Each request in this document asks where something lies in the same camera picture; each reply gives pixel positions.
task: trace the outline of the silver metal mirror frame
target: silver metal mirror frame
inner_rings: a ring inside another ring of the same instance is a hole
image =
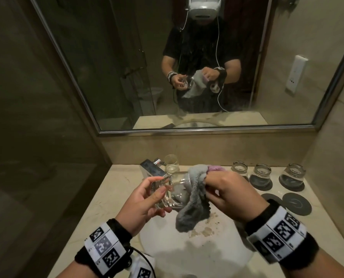
[[[103,131],[96,121],[91,107],[88,104],[85,95],[79,87],[69,64],[67,63],[63,52],[52,34],[48,23],[45,20],[36,0],[30,0],[37,12],[46,32],[49,35],[63,65],[65,66],[75,89],[77,90],[84,108],[88,112],[97,134],[101,137],[109,136],[154,136],[154,135],[211,135],[211,134],[232,134],[232,133],[274,133],[274,132],[304,132],[319,131],[335,104],[339,94],[344,87],[344,55],[339,63],[334,76],[319,104],[319,107],[310,124],[303,125],[265,125],[265,126],[234,126],[234,127],[210,127],[210,128],[184,128],[184,129],[145,129],[145,130],[125,130],[125,131]]]

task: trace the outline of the white wall socket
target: white wall socket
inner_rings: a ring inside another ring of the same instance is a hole
[[[295,93],[297,90],[298,83],[302,77],[307,61],[308,59],[301,55],[296,55],[294,58],[292,69],[290,70],[288,80],[286,81],[286,88],[292,93]]]

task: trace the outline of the chrome faucet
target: chrome faucet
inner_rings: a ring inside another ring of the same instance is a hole
[[[143,177],[147,178],[149,176],[167,176],[167,173],[160,168],[161,165],[165,165],[165,163],[159,158],[156,158],[153,162],[149,159],[146,159],[140,164],[140,169]]]

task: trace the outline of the black t-shirt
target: black t-shirt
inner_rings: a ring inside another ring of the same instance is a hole
[[[216,19],[208,25],[198,25],[189,19],[183,31],[177,27],[172,28],[163,55],[176,59],[179,63],[178,73],[183,75],[194,75],[196,70],[204,67],[218,67],[217,60],[219,66],[224,67],[227,61],[240,58],[237,41],[227,31],[221,18],[219,30]],[[177,91],[177,100],[182,110],[190,113],[221,111],[217,102],[218,94],[209,88],[200,96],[182,98],[186,92]]]

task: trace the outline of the faucet handle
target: faucet handle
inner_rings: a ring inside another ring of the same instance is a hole
[[[156,164],[158,167],[160,167],[161,165],[165,166],[165,162],[163,162],[162,160],[160,160],[159,158],[156,158],[154,161],[153,161],[154,164]]]

